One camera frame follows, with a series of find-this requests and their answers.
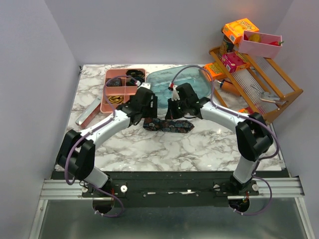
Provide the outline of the floral patterned necktie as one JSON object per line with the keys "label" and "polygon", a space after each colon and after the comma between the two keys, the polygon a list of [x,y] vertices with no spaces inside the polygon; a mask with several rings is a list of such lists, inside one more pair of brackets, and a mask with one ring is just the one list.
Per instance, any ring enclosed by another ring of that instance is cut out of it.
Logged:
{"label": "floral patterned necktie", "polygon": [[194,125],[188,120],[145,118],[143,128],[148,131],[188,133],[194,129]]}

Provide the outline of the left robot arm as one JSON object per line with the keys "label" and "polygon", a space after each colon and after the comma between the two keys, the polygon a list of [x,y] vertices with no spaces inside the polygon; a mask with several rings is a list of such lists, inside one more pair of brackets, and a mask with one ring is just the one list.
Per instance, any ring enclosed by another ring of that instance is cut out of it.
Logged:
{"label": "left robot arm", "polygon": [[64,168],[68,185],[77,179],[92,184],[100,197],[110,193],[110,177],[95,166],[95,151],[113,135],[157,113],[157,97],[150,87],[149,83],[141,84],[129,101],[94,126],[81,132],[70,130],[66,133],[56,162]]}

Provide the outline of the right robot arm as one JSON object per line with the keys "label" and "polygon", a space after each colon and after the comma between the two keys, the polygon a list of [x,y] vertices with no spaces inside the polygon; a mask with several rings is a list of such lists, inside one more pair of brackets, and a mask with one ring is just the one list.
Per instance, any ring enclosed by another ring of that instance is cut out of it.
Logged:
{"label": "right robot arm", "polygon": [[274,142],[261,114],[240,113],[217,105],[209,98],[200,99],[189,83],[179,86],[171,83],[168,89],[172,91],[172,96],[167,100],[167,120],[191,115],[215,122],[235,132],[240,159],[230,177],[229,189],[233,194],[241,195],[247,190],[262,154],[266,153]]}

